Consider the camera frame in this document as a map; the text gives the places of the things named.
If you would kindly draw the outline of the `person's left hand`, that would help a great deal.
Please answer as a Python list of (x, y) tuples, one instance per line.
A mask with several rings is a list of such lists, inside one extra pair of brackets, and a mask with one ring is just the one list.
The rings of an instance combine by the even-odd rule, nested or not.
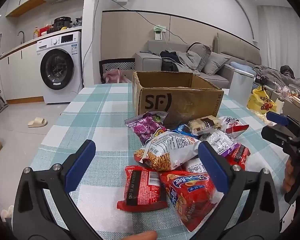
[(136, 235), (130, 235), (122, 240), (157, 240), (158, 234), (156, 231), (145, 231)]

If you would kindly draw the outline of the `person's right hand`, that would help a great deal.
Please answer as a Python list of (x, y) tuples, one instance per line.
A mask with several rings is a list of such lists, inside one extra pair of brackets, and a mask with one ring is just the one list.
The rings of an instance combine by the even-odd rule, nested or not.
[(294, 167), (291, 161), (292, 159), (289, 157), (285, 166), (285, 177), (283, 180), (283, 189), (285, 192), (289, 192), (295, 183)]

